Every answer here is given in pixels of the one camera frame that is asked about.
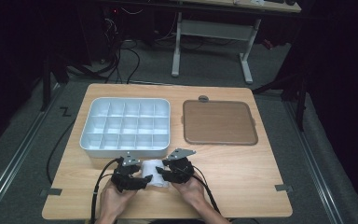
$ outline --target gray carpet floor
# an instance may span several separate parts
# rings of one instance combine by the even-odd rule
[[[141,58],[131,82],[255,89],[273,80],[290,49],[290,45],[279,46],[271,50],[265,49],[261,45],[255,45],[249,57],[254,84],[247,85],[244,82],[237,54],[241,51],[243,43],[235,42],[223,47],[215,44],[203,44],[195,50],[190,50],[190,48],[195,48],[198,43],[184,44],[184,47],[189,49],[182,51],[179,77],[171,77],[171,43],[170,41],[162,42],[154,47],[142,43],[138,43],[136,46],[134,42],[127,43],[127,47],[135,46],[133,50]],[[123,49],[118,71],[124,82],[136,64],[136,56],[131,51]],[[94,64],[92,68],[98,69],[99,66],[102,65]],[[84,220],[47,221],[43,219],[41,212],[46,197],[41,196],[40,192],[49,188],[46,174],[48,156],[64,130],[76,118],[88,85],[95,82],[102,81],[71,75],[69,83],[60,87],[62,92],[46,114],[20,170],[15,174],[0,201],[0,223],[84,223]],[[109,79],[109,83],[115,82],[119,82],[117,73],[114,73]],[[41,95],[42,87],[38,85],[34,90],[33,97],[16,113],[0,138],[0,176],[9,165],[34,120],[40,116]],[[267,91],[256,95],[255,99],[283,182],[293,188],[288,196],[294,210],[290,217],[257,217],[257,221],[259,223],[331,223],[310,174],[310,168],[306,163],[296,126],[292,122],[293,118],[281,101],[279,91]],[[66,114],[70,116],[63,115],[63,107],[68,108]],[[358,223],[357,194],[325,137],[310,98],[307,99],[304,127],[303,134],[306,136],[321,172],[331,189],[342,217],[342,223]],[[49,166],[52,176],[56,173],[69,133],[65,134],[52,157]],[[237,219],[234,223],[254,222],[245,218]]]

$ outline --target brown plastic tray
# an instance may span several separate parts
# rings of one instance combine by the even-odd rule
[[[183,104],[190,144],[255,145],[255,121],[245,102],[188,100]]]

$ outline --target table top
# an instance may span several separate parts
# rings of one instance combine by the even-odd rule
[[[251,110],[258,142],[254,146],[190,145],[184,138],[183,102],[206,95],[210,100],[241,101]],[[196,150],[189,160],[205,175],[213,197],[224,217],[289,217],[292,207],[281,174],[249,89],[188,86],[91,84],[54,178],[52,188],[61,195],[49,195],[42,215],[46,219],[90,218],[92,192],[101,170],[110,159],[95,159],[80,147],[79,140],[92,101],[99,97],[164,98],[171,104],[171,143],[168,154],[177,147]],[[112,173],[115,165],[108,169]],[[103,179],[102,188],[109,178]],[[195,218],[174,187],[148,186],[130,201],[120,218]]]
[[[234,5],[233,0],[182,0],[183,2],[189,3],[199,3],[207,5],[218,5],[225,7],[246,7],[251,9],[261,9],[261,10],[270,10],[270,11],[279,11],[279,12],[301,12],[301,7],[298,3],[295,3],[293,6],[289,6],[286,3],[274,3],[274,2],[264,2],[264,5],[258,5],[253,3],[251,0],[238,0],[237,5]]]

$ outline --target white compartment tray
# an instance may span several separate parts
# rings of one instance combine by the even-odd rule
[[[95,99],[80,137],[89,156],[160,158],[170,143],[170,103],[156,98]]]

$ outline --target hand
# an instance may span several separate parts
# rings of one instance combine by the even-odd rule
[[[138,190],[123,190],[120,193],[116,185],[108,180],[101,193],[101,213],[97,224],[112,224],[118,216],[126,209],[129,200],[138,192]]]
[[[191,177],[183,184],[172,183],[172,185],[181,193],[185,202],[189,203],[190,205],[195,206],[198,203],[205,202],[204,187],[196,178]]]
[[[185,202],[190,204],[202,217],[207,224],[228,224],[228,220],[216,212],[210,204],[205,200],[204,187],[194,177],[191,177],[183,184],[172,183],[181,194]]]

